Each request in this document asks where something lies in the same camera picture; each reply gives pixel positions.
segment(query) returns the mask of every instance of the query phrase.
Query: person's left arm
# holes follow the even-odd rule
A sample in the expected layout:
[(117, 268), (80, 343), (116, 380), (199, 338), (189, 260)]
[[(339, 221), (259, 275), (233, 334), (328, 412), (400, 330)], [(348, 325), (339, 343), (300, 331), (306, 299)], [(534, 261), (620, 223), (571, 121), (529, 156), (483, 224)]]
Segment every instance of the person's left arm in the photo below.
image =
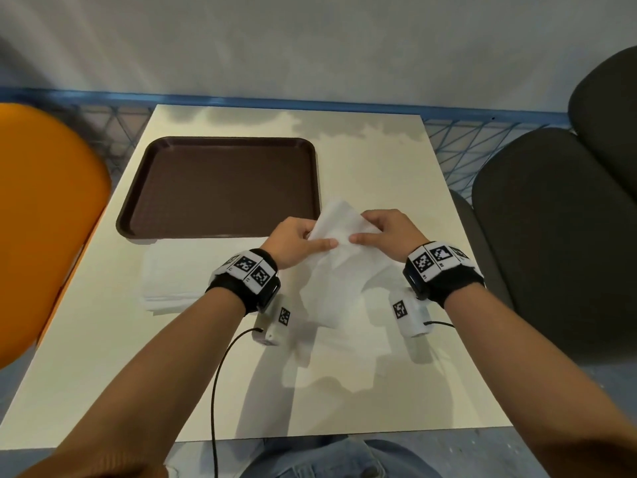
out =
[[(288, 218), (261, 248), (283, 270), (336, 247), (336, 240), (305, 239), (314, 223)], [(244, 313), (230, 290), (209, 290), (139, 351), (55, 452), (116, 449), (162, 464)]]

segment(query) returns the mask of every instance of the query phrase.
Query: wall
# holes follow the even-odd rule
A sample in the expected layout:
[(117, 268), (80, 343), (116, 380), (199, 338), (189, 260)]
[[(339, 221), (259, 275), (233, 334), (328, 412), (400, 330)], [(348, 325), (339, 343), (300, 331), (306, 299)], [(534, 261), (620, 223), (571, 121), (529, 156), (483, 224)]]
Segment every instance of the wall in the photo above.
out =
[(0, 0), (0, 85), (566, 110), (637, 0)]

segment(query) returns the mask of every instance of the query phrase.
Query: finger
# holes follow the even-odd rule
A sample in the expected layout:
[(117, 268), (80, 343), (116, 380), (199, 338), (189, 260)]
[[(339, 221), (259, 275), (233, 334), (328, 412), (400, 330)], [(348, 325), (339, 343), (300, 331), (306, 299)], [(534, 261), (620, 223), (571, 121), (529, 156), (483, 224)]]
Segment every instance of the finger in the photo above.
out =
[(350, 236), (350, 242), (365, 247), (376, 247), (380, 244), (382, 234), (380, 233), (355, 233)]
[(307, 242), (306, 248), (308, 249), (308, 255), (314, 253), (321, 253), (336, 248), (338, 246), (338, 240), (335, 238), (323, 238), (321, 240), (311, 240)]
[(309, 233), (314, 229), (316, 225), (316, 220), (307, 220), (306, 218), (297, 218), (296, 219), (296, 229), (299, 232), (300, 236)]
[(367, 211), (363, 211), (361, 216), (380, 231), (383, 231), (387, 213), (389, 211), (389, 209), (368, 209)]

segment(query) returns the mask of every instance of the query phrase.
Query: stack of napkins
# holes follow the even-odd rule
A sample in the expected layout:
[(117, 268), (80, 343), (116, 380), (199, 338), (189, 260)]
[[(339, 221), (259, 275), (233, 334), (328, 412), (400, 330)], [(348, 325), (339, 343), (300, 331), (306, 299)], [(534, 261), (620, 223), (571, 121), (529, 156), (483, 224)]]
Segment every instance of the stack of napkins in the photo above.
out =
[[(358, 232), (379, 230), (347, 202), (332, 201), (323, 208), (308, 239), (335, 238), (339, 246), (282, 272), (282, 291), (300, 296), (308, 320), (338, 327), (365, 283), (392, 264), (377, 249), (351, 244), (349, 236)], [(183, 310), (203, 295), (219, 265), (238, 252), (259, 247), (264, 240), (204, 238), (153, 243), (141, 271), (143, 306), (153, 311)]]

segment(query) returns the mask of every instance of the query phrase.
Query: person's right arm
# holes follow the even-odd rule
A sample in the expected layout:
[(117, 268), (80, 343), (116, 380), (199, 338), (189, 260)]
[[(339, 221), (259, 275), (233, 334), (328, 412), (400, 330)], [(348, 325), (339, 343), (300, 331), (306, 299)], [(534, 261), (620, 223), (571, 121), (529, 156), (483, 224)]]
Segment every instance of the person's right arm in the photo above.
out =
[[(428, 239), (395, 209), (363, 217), (382, 233), (355, 234), (404, 263)], [(477, 283), (445, 310), (524, 442), (552, 477), (637, 476), (637, 429), (564, 353)]]

